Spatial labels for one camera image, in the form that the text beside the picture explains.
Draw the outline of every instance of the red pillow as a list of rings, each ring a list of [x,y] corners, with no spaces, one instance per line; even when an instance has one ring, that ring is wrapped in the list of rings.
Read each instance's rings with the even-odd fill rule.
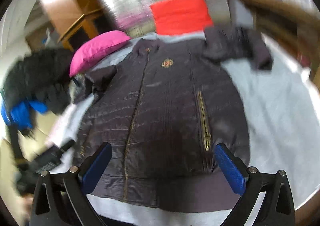
[[[158,34],[184,34],[213,25],[204,0],[163,0],[150,7]]]

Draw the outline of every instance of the gold zipper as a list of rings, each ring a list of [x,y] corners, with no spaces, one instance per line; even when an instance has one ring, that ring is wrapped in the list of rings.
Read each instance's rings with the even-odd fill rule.
[[[82,157],[84,157],[84,154],[85,154],[85,147],[82,145],[81,147],[80,147],[80,155],[82,156]]]
[[[210,146],[211,146],[211,134],[210,134],[210,130],[209,130],[207,115],[205,112],[205,106],[204,106],[204,101],[203,101],[201,91],[198,90],[197,96],[198,96],[199,109],[200,109],[200,120],[201,120],[203,146],[204,146],[205,151],[209,151]]]
[[[125,161],[126,161],[127,155],[128,155],[129,142],[130,142],[130,134],[131,134],[131,132],[132,132],[132,130],[133,130],[134,120],[135,120],[135,116],[136,116],[136,111],[137,111],[137,107],[138,107],[139,102],[140,102],[140,95],[141,95],[143,78],[144,78],[144,74],[145,74],[145,70],[146,70],[146,67],[147,67],[147,65],[148,65],[148,62],[149,62],[149,54],[148,54],[148,57],[147,57],[147,63],[146,63],[146,65],[145,65],[145,67],[144,67],[144,70],[143,70],[143,76],[142,76],[141,85],[140,85],[140,90],[139,90],[139,97],[138,97],[136,109],[135,109],[135,111],[134,111],[134,113],[133,113],[133,116],[132,116],[128,140],[127,140],[127,142],[126,142],[126,144],[125,144],[125,151],[124,151],[124,191],[123,191],[123,200],[124,200],[124,201],[127,201],[127,198],[128,198],[128,168],[127,168],[127,166],[126,166],[126,164],[125,164]]]
[[[130,126],[130,131],[129,131],[129,135],[133,129],[133,125],[134,125],[134,116],[132,117],[132,121],[131,121],[131,126]],[[123,191],[123,199],[126,201],[127,200],[127,192],[128,192],[128,168],[125,165],[125,161],[127,159],[127,154],[128,154],[128,144],[129,144],[130,138],[128,138],[127,144],[125,145],[125,151],[124,151],[124,191]]]

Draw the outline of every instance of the jacket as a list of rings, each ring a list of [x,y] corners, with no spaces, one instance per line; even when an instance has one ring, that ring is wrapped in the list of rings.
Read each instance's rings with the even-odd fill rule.
[[[18,60],[8,72],[1,90],[7,112],[24,100],[34,99],[47,106],[53,102],[56,106],[51,105],[49,110],[55,113],[63,111],[70,97],[56,83],[69,79],[72,56],[66,49],[42,49]]]
[[[245,57],[253,68],[270,70],[272,58],[253,30],[204,32],[206,41],[141,39],[117,66],[87,73],[96,101],[82,120],[74,165],[102,142],[113,148],[94,195],[165,209],[160,188],[168,181],[183,188],[194,177],[215,176],[216,144],[249,163],[243,104],[220,62]]]

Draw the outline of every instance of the light blue sheet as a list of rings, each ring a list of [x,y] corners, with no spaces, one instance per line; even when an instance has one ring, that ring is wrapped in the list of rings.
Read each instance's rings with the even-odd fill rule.
[[[150,33],[144,39],[161,39],[168,43],[202,38],[204,34],[184,36],[161,36]],[[118,52],[106,57],[94,69],[117,64],[131,52],[140,38]],[[271,72],[252,70],[247,59],[229,60],[222,63],[236,85],[244,103],[250,135],[250,165],[264,173],[276,173],[279,169],[287,172],[295,208],[318,189],[320,184],[320,126],[309,90],[301,79],[301,68],[292,64],[297,73],[292,73],[287,64],[289,58],[277,43],[265,38],[274,57]],[[320,105],[316,93],[314,102]],[[76,139],[79,122],[92,98],[81,102],[68,126],[68,136]],[[65,154],[64,165],[56,172],[65,172],[71,166],[71,152]],[[246,225],[252,225],[262,203],[258,201]],[[220,225],[230,211],[212,213],[171,213],[160,209],[122,203],[120,201],[88,195],[97,213],[112,219],[131,222],[135,225]]]

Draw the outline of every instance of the jacket logo patch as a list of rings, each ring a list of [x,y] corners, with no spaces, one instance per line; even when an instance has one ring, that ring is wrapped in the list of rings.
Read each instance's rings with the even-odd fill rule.
[[[169,68],[170,66],[173,65],[173,60],[170,58],[165,59],[162,63],[161,66],[162,68]]]

